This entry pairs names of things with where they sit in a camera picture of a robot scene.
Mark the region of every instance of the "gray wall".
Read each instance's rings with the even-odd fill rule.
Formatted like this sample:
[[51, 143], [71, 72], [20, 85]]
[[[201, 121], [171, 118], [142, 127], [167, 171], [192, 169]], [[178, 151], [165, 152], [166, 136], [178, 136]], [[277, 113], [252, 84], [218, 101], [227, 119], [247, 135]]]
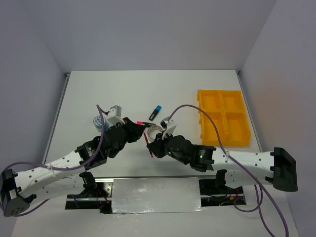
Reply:
[[298, 165], [288, 200], [300, 237], [315, 236], [316, 1], [278, 0], [241, 70], [265, 150], [286, 148]]
[[[0, 170], [3, 170], [15, 161], [42, 161], [64, 74], [21, 1], [1, 1], [0, 32]], [[11, 236], [14, 224], [15, 218], [0, 215], [0, 236]]]
[[63, 70], [241, 69], [276, 0], [23, 0]]

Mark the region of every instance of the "tape roll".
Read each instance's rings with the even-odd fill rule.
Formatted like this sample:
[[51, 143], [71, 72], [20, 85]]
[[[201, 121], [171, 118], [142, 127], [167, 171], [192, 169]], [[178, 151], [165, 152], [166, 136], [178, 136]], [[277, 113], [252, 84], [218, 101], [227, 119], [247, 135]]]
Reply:
[[150, 142], [153, 142], [156, 138], [156, 135], [158, 133], [162, 133], [163, 131], [163, 128], [162, 127], [159, 127], [158, 125], [153, 125], [153, 126], [150, 126], [148, 129], [147, 129], [147, 136], [148, 136], [148, 140]]

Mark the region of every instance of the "yellow bin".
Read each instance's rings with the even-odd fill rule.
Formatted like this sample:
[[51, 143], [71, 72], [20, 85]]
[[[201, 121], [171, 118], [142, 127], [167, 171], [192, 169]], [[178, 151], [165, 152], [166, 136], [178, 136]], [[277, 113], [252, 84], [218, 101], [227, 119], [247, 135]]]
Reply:
[[[199, 90], [199, 107], [213, 119], [224, 146], [248, 146], [250, 129], [238, 90]], [[209, 119], [201, 112], [201, 138], [203, 145], [219, 146], [215, 129]]]

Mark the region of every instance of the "orange container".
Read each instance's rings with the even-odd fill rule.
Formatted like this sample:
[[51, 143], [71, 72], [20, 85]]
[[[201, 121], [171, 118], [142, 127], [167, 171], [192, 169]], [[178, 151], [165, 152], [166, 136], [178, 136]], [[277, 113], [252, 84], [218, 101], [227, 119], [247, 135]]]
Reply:
[[[199, 90], [197, 100], [199, 107], [213, 119], [224, 146], [249, 145], [251, 133], [240, 91]], [[211, 121], [199, 113], [202, 144], [219, 146]]]

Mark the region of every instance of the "blue and black object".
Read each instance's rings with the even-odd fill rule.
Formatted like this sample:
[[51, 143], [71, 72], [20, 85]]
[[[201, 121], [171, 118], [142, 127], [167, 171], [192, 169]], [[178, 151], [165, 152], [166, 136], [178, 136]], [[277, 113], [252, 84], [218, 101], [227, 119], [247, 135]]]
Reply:
[[159, 113], [159, 111], [161, 110], [161, 106], [157, 105], [157, 107], [155, 108], [155, 110], [152, 112], [152, 114], [149, 117], [150, 121], [153, 121], [154, 118], [157, 116], [157, 114]]

